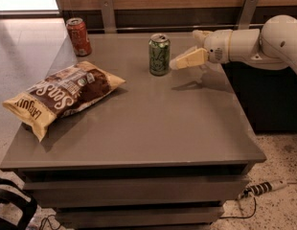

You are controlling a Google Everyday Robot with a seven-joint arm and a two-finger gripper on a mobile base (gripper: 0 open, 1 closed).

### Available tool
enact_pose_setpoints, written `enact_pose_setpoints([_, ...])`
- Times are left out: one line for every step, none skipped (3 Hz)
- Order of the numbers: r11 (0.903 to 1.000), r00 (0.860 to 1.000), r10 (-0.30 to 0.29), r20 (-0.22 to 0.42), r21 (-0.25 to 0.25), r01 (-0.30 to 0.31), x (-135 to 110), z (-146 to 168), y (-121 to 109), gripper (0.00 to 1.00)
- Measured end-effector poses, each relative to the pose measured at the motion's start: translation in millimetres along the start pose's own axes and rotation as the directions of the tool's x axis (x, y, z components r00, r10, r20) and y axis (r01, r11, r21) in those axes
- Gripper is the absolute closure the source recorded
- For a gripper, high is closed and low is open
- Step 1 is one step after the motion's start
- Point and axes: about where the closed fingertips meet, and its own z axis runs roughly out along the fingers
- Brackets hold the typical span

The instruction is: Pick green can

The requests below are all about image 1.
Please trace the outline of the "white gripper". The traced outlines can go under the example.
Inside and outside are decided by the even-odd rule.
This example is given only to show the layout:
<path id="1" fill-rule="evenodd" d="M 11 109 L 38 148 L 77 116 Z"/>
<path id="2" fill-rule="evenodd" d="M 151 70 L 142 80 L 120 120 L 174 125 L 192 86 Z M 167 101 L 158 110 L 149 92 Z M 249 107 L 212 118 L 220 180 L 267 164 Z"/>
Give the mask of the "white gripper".
<path id="1" fill-rule="evenodd" d="M 229 47 L 232 30 L 200 31 L 194 30 L 193 37 L 204 48 L 196 46 L 170 61 L 172 70 L 195 67 L 204 64 L 207 60 L 212 63 L 227 63 L 229 61 Z"/>

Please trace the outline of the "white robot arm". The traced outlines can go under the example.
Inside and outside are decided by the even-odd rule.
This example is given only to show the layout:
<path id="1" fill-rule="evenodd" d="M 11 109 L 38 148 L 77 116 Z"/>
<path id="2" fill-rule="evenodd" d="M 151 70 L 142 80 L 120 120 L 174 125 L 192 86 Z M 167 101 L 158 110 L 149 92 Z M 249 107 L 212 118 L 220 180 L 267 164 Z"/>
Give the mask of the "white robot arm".
<path id="1" fill-rule="evenodd" d="M 290 67 L 297 75 L 297 19 L 277 15 L 261 29 L 193 31 L 199 46 L 170 61 L 172 70 L 211 63 L 243 62 L 264 70 Z"/>

